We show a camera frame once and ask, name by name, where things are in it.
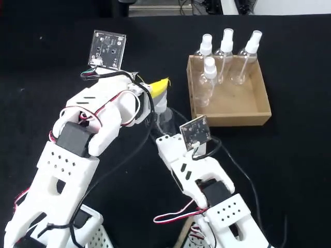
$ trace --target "perforated plate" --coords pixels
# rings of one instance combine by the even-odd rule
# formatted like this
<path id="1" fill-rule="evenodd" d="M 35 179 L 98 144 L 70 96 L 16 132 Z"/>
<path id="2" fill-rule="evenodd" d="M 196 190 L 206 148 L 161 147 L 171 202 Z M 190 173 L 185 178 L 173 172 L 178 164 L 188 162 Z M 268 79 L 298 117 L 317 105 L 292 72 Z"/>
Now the perforated plate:
<path id="1" fill-rule="evenodd" d="M 213 220 L 213 225 L 217 230 L 231 226 L 247 215 L 250 215 L 250 210 L 239 194 L 206 211 L 206 216 Z"/>
<path id="2" fill-rule="evenodd" d="M 96 230 L 85 248 L 114 248 L 102 225 Z"/>

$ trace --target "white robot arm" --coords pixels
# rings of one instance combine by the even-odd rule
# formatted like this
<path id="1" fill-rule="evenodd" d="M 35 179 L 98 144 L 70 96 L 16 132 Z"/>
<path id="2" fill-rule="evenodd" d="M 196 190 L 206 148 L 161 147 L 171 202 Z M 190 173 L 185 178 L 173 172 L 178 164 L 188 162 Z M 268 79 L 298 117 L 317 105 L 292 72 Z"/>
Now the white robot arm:
<path id="1" fill-rule="evenodd" d="M 234 184 L 217 160 L 211 157 L 194 160 L 193 154 L 196 150 L 187 151 L 182 134 L 173 137 L 165 135 L 158 138 L 156 144 L 160 157 L 181 191 L 204 210 L 197 212 L 199 214 L 194 216 L 194 221 L 209 247 L 272 247 L 252 218 L 240 194 L 233 195 Z M 237 237 L 231 232 L 231 225 L 236 226 L 239 234 Z"/>
<path id="2" fill-rule="evenodd" d="M 102 68 L 96 72 L 98 75 L 110 73 Z M 97 238 L 93 236 L 96 230 L 102 231 L 102 216 L 81 206 L 99 163 L 97 156 L 118 136 L 121 127 L 141 123 L 153 112 L 152 95 L 157 96 L 168 85 L 166 79 L 155 83 L 153 89 L 153 84 L 137 84 L 126 72 L 112 75 L 116 76 L 99 79 L 72 97 L 61 111 L 27 195 L 6 226 L 4 248 L 14 247 L 42 213 L 47 216 L 38 223 L 31 237 L 48 248 L 83 247 Z M 65 183 L 60 193 L 59 181 Z M 72 219 L 78 216 L 78 211 L 87 216 L 80 227 L 75 226 Z M 95 244 L 104 240 L 103 244 L 111 248 L 106 236 L 104 233 L 102 239 L 98 237 Z"/>

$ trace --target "wooden box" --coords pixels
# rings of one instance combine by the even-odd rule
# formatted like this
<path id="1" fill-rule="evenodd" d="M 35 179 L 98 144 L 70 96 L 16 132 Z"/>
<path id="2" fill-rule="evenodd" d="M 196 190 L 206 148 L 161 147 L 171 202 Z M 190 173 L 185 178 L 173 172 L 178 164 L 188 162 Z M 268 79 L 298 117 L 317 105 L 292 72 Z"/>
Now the wooden box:
<path id="1" fill-rule="evenodd" d="M 232 63 L 237 63 L 234 56 Z M 217 68 L 220 59 L 215 58 Z M 211 127 L 261 126 L 271 117 L 271 110 L 260 65 L 252 65 L 249 79 L 243 85 L 234 85 L 227 78 L 222 84 L 217 84 L 207 107 L 197 107 L 194 104 L 193 84 L 197 82 L 203 71 L 203 63 L 199 57 L 189 56 L 187 79 L 190 94 L 192 118 L 207 116 Z"/>

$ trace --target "circuit board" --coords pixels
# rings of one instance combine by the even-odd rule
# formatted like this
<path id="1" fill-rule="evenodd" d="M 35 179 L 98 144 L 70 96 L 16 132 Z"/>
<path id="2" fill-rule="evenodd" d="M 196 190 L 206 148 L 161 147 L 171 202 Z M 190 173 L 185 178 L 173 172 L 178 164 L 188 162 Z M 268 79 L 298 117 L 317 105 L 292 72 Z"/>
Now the circuit board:
<path id="1" fill-rule="evenodd" d="M 200 142 L 200 144 L 204 144 L 212 139 L 205 115 L 191 120 L 179 128 L 188 151 L 193 149 L 192 145 L 194 143 Z"/>
<path id="2" fill-rule="evenodd" d="M 125 42 L 126 35 L 94 30 L 88 65 L 119 70 Z"/>

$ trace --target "black cloth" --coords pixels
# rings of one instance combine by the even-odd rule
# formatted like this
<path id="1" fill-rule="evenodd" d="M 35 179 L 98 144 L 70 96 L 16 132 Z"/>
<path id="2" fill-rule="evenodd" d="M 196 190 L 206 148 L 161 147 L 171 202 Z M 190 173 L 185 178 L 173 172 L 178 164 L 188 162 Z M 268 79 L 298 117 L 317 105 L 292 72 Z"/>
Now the black cloth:
<path id="1" fill-rule="evenodd" d="M 0 230 L 14 197 L 27 188 L 48 132 L 66 101 L 92 85 L 81 81 L 94 29 L 127 34 L 122 68 L 147 82 L 167 76 L 169 106 L 190 116 L 186 66 L 204 33 L 220 45 L 235 30 L 234 52 L 254 29 L 263 32 L 259 61 L 273 116 L 262 127 L 212 128 L 250 175 L 260 197 L 268 240 L 286 247 L 329 247 L 331 152 L 330 15 L 152 17 L 99 20 L 3 21 L 0 24 Z M 94 180 L 138 144 L 144 125 L 122 128 L 100 156 Z M 255 217 L 252 190 L 223 152 L 215 155 Z M 184 221 L 156 225 L 153 217 L 182 208 L 184 196 L 149 142 L 86 199 L 102 213 L 114 242 L 126 247 L 171 247 Z"/>

